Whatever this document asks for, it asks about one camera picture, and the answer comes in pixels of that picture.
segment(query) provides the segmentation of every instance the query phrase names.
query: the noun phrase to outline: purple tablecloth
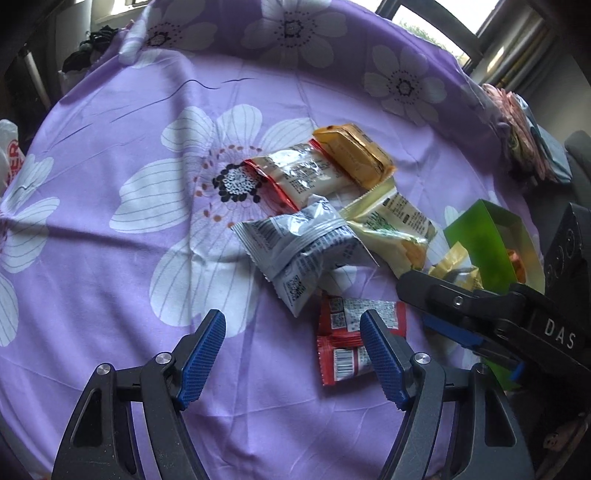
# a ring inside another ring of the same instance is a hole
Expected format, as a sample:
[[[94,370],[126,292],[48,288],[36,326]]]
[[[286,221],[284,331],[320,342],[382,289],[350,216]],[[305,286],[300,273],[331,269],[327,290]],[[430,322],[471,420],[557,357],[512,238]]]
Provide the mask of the purple tablecloth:
[[[439,225],[486,198],[535,234],[499,112],[451,54],[344,0],[156,0],[52,110],[0,205],[0,410],[47,469],[97,364],[141,365],[216,308],[226,340],[184,414],[211,478],[377,477],[402,414],[373,374],[321,386],[318,298],[294,319],[229,228],[285,207],[244,159],[347,122]],[[396,299],[387,267],[323,285]],[[431,351],[412,311],[408,341]]]

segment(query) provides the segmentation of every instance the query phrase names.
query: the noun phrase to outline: white lettering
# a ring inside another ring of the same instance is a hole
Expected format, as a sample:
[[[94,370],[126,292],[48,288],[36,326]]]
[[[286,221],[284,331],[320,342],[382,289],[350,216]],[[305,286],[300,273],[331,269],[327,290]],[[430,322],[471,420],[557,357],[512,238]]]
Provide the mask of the white lettering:
[[[550,336],[554,333],[554,327],[556,326],[556,324],[554,323],[554,320],[552,319],[548,319],[548,323],[546,323],[546,330],[545,330],[545,334]]]
[[[556,337],[556,341],[560,341],[564,345],[564,327],[562,327],[558,333],[558,337]]]

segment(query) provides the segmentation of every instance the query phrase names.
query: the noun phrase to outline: red snack package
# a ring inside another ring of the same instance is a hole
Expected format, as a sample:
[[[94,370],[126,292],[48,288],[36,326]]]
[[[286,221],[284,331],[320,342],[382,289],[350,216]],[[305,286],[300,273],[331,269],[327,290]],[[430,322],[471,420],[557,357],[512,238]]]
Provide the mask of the red snack package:
[[[406,304],[323,295],[316,343],[322,384],[358,377],[374,369],[359,332],[359,320],[375,309],[395,335],[406,337]]]
[[[344,299],[322,294],[318,335],[332,335],[336,346],[361,346],[359,321],[366,310],[374,309],[386,326],[406,337],[406,304],[402,301]]]

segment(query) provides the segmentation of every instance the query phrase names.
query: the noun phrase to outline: silver snack package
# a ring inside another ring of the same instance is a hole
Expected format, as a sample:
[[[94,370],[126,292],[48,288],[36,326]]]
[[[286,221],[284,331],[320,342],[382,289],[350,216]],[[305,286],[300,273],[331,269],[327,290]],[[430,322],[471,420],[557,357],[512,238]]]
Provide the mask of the silver snack package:
[[[353,230],[324,197],[292,215],[232,227],[277,295],[297,317],[323,273],[342,267],[376,267]]]

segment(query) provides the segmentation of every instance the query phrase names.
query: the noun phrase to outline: green box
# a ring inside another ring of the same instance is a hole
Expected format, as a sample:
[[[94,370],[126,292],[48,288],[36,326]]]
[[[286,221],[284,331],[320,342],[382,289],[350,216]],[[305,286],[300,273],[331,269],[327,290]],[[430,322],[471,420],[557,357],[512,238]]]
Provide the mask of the green box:
[[[515,250],[525,267],[526,284],[544,293],[545,278],[534,244],[521,218],[494,203],[478,200],[444,230],[449,245],[460,242],[480,269],[486,290],[505,294],[517,282],[507,249]]]

